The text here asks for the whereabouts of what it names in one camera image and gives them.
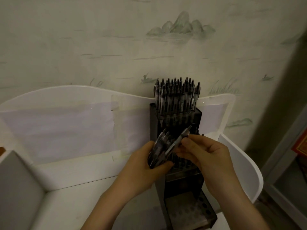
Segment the orange object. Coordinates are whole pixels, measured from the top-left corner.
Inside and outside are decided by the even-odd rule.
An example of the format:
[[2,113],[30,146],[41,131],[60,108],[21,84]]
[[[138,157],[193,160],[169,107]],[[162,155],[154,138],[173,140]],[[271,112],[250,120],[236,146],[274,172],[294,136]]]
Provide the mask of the orange object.
[[5,152],[5,148],[4,147],[0,147],[0,156]]
[[307,129],[298,138],[291,150],[307,157]]

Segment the person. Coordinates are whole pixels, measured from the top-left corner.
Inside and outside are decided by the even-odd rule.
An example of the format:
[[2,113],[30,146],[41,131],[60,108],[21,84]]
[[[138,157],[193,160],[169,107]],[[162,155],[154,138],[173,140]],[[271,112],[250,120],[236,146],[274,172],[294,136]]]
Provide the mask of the person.
[[[225,145],[201,135],[189,135],[181,143],[175,153],[198,166],[231,229],[269,230],[243,191]],[[149,168],[147,158],[153,145],[154,142],[150,141],[130,156],[116,180],[99,198],[81,230],[111,229],[125,204],[149,189],[154,181],[171,169],[171,161]]]

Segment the wall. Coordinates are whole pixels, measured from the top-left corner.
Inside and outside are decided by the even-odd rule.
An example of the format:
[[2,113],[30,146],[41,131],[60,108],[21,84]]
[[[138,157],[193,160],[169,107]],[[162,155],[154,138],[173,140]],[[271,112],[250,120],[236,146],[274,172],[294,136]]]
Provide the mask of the wall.
[[307,0],[0,0],[0,103],[68,84],[152,97],[155,78],[189,76],[201,96],[237,96],[225,134],[246,149],[306,11]]

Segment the pen holder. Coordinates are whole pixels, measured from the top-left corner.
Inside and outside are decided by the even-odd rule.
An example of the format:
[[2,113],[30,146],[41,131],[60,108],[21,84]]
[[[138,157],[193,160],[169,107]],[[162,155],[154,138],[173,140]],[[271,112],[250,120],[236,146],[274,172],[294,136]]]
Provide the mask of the pen holder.
[[[156,141],[166,128],[174,137],[188,126],[191,134],[198,134],[202,113],[194,112],[176,116],[161,116],[155,104],[150,104],[150,139]],[[217,215],[202,191],[204,178],[196,165],[172,154],[173,168],[155,182],[159,201],[168,230],[193,230],[211,228]]]

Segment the hand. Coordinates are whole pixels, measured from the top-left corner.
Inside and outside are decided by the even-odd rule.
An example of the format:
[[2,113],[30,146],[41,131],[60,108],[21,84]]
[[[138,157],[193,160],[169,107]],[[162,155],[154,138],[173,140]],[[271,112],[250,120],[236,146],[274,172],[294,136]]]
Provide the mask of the hand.
[[160,176],[166,174],[174,165],[171,161],[167,161],[163,165],[150,169],[147,159],[153,145],[154,142],[150,141],[135,151],[112,184],[113,188],[121,190],[126,202],[149,189]]
[[227,193],[242,192],[225,145],[201,135],[189,135],[181,142],[182,145],[175,150],[177,156],[198,166],[209,192],[218,201]]

